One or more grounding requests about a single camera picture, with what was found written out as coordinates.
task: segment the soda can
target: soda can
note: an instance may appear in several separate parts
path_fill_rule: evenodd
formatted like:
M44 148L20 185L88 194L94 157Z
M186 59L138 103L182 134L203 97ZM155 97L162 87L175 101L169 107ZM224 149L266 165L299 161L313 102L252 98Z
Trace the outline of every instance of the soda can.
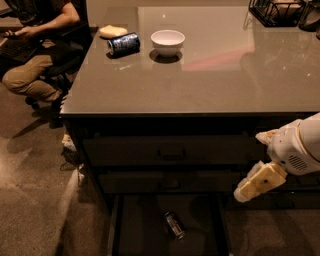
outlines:
M184 237L186 230L183 223L179 219L178 215L174 211L169 211L164 214L169 232L176 239L181 239Z
M126 55L139 51L140 39L137 33L133 32L109 39L108 46L112 56Z

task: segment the white bowl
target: white bowl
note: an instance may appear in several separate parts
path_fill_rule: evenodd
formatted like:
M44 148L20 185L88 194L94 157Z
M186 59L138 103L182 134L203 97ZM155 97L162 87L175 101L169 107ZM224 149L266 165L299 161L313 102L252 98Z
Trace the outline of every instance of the white bowl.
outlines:
M185 36L175 30L159 30L151 35L154 49L162 57L173 57L180 51Z

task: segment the yellow object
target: yellow object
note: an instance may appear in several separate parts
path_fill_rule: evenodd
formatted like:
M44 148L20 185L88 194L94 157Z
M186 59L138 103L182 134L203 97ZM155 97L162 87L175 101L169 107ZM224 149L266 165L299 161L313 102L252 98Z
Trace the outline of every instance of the yellow object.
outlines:
M105 26L103 28L99 29L100 32L100 36L110 39L116 36L122 36L125 34L128 34L128 30L125 28L121 28L121 27L114 27L111 25Z
M239 202L246 202L286 182L287 172L278 164L256 164L234 192Z

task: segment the man's arm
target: man's arm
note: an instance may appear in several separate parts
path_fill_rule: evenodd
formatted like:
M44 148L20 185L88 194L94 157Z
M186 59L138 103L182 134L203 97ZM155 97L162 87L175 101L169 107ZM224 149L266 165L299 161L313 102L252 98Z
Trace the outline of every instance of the man's arm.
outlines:
M80 21L80 17L76 9L74 8L73 4L69 2L62 7L61 13L55 19L45 24L42 24L40 26L35 26L35 27L26 26L21 30L16 31L15 35L28 40L42 33L59 30L59 29L74 25L79 21Z

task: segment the can in drawer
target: can in drawer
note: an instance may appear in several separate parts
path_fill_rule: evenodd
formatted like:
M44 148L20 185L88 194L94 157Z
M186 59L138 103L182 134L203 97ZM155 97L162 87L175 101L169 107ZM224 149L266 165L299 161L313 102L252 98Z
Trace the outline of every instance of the can in drawer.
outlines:
M183 223L179 219L178 215L174 211L169 211L164 214L169 232L176 239L181 239L186 234Z

